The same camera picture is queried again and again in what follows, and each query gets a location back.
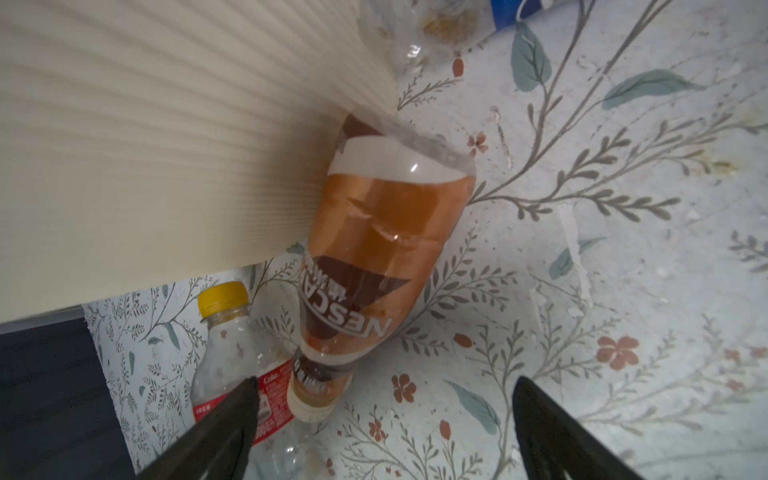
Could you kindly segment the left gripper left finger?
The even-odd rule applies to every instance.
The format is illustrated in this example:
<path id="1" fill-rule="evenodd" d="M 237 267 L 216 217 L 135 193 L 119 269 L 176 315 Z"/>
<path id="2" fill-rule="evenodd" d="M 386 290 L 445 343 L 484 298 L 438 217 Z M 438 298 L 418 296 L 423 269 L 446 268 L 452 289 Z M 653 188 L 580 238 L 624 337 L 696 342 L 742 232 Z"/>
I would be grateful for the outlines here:
<path id="1" fill-rule="evenodd" d="M 250 377 L 137 477 L 241 480 L 256 435 L 258 412 L 258 379 Z"/>

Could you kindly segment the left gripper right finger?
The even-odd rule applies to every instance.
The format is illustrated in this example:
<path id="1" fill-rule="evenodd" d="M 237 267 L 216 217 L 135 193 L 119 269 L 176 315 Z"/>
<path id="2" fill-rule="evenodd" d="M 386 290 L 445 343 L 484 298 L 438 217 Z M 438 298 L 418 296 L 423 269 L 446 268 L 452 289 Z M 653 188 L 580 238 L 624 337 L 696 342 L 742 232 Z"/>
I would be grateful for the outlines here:
<path id="1" fill-rule="evenodd" d="M 640 480 L 531 379 L 518 378 L 512 407 L 529 479 Z"/>

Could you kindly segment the brown Nescafe bottle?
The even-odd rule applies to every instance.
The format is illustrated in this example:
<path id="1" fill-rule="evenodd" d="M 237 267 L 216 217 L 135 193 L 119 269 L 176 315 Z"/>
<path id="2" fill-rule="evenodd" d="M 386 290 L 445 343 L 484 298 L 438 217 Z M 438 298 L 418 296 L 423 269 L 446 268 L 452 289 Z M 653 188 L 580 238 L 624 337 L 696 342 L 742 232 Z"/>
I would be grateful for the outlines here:
<path id="1" fill-rule="evenodd" d="M 472 158 L 437 137 L 365 108 L 346 117 L 298 280 L 297 419 L 326 419 L 356 363 L 407 318 L 475 179 Z"/>

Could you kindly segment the clear bottle blue label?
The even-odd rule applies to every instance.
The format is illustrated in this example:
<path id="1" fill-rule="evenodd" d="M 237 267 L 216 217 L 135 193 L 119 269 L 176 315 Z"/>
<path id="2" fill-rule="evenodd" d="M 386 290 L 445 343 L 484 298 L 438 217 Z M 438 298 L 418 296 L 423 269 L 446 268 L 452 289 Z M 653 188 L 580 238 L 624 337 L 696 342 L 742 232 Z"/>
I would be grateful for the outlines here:
<path id="1" fill-rule="evenodd" d="M 550 10 L 553 0 L 366 0 L 358 26 L 397 76 L 417 72 Z"/>

